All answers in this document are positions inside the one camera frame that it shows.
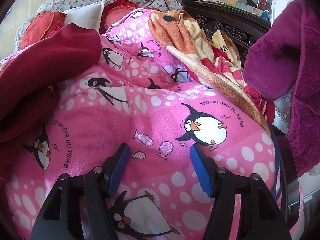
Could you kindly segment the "dark red fleece garment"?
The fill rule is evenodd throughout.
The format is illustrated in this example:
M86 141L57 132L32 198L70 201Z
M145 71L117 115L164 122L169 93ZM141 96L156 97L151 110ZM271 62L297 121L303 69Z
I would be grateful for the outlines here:
M1 184L27 131L60 100L58 84L71 79L101 55L100 35L93 29L68 24L55 35L19 51L1 71Z

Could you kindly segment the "pink penguin quilt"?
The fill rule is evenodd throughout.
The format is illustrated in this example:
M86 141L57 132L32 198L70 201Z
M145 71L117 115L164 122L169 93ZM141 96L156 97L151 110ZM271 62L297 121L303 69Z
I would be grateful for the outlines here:
M134 9L99 34L99 61L59 83L56 106L28 129L1 184L1 222L19 239L30 238L61 174L87 174L122 143L129 163L107 200L120 239L202 237L214 201L192 165L193 144L233 174L257 173L276 189L270 131L191 78L152 36L151 11Z

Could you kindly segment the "orange cartoon blanket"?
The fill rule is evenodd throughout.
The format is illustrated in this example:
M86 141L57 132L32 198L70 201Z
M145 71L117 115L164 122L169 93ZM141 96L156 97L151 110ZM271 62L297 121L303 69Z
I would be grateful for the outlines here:
M220 34L224 53L209 42L198 22L183 10L168 13L152 10L149 30L155 40L178 58L196 82L212 88L234 103L266 132L275 114L274 104L265 100L243 76L240 56L230 38Z

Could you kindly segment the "purple fleece sleeve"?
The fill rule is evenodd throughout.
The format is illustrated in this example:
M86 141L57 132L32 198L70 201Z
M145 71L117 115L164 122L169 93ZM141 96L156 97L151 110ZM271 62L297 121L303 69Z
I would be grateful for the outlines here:
M319 163L319 19L295 0L248 51L244 80L267 101L291 93L287 139L302 176Z

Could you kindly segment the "dark carved wooden cabinet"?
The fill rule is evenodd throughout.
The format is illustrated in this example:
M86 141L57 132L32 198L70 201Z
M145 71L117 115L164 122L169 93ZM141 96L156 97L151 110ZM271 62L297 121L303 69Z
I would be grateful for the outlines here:
M263 37L270 22L244 10L202 0L181 0L185 11L195 20L209 41L217 30L224 32L236 45L241 65L251 45Z

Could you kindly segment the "left red heart cushion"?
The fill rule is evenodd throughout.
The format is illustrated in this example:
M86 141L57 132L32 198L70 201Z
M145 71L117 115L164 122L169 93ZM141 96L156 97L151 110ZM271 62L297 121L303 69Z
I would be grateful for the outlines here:
M41 12L27 27L20 49L55 35L62 27L67 14L59 11Z

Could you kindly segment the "red heart cushion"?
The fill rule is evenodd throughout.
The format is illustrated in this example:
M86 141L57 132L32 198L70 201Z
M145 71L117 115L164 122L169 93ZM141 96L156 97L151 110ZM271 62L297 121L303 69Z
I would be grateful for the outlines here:
M116 0L106 5L101 16L99 34L105 33L112 24L118 22L129 12L137 8L139 6L136 3L128 0Z
M55 35L62 27L67 14L59 11L41 12L27 27L20 49Z

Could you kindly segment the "white pillow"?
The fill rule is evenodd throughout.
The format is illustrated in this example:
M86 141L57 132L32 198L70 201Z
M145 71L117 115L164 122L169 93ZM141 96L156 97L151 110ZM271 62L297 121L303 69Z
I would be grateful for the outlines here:
M66 14L63 25L74 23L82 28L94 29L98 32L104 6L105 1L102 0L83 7L66 10L63 12Z

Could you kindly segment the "right red heart cushion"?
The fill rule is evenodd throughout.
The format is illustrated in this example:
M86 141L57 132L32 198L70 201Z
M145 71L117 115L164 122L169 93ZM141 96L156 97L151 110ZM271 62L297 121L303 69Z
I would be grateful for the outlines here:
M129 12L137 8L139 6L136 3L128 0L116 0L106 5L101 16L99 34L105 33L112 24L118 22Z

